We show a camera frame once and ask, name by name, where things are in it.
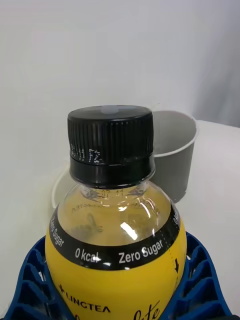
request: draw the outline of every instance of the blue plastic holder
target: blue plastic holder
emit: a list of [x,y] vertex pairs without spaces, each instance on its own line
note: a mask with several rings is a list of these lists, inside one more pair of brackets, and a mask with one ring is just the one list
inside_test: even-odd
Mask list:
[[[203,245],[187,233],[187,260],[181,282],[160,320],[203,320],[230,316],[213,262]],[[75,320],[52,282],[45,238],[27,254],[4,320]]]

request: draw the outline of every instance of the black label band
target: black label band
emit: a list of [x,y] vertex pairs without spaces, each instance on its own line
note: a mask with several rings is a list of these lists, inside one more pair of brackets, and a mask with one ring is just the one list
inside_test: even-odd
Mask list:
[[94,245],[75,239],[61,227],[58,208],[49,224],[52,244],[62,256],[74,264],[97,270],[128,270],[145,265],[170,248],[179,230],[180,216],[173,206],[160,230],[146,239],[126,245]]

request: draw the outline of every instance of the plastic bottle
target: plastic bottle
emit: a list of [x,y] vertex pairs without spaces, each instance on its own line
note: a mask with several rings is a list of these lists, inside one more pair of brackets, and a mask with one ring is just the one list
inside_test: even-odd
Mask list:
[[68,115],[70,174],[45,239],[56,288],[77,320],[158,319],[184,271],[187,241],[174,204],[149,182],[153,115],[95,106]]

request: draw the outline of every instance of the yellow label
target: yellow label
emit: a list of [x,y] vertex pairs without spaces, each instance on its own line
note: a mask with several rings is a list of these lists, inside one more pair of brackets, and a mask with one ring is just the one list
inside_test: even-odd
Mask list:
[[[58,236],[56,239],[61,247],[63,240]],[[186,250],[182,220],[175,241],[164,254],[130,269],[80,266],[60,254],[49,230],[45,239],[46,261],[53,283],[77,320],[158,319],[182,278]]]

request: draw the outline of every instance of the black bottle cap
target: black bottle cap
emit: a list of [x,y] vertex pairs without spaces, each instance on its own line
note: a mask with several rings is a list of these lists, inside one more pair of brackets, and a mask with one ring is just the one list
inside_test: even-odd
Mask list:
[[70,174],[93,188],[136,185],[155,171],[153,114],[142,106],[99,105],[68,115]]

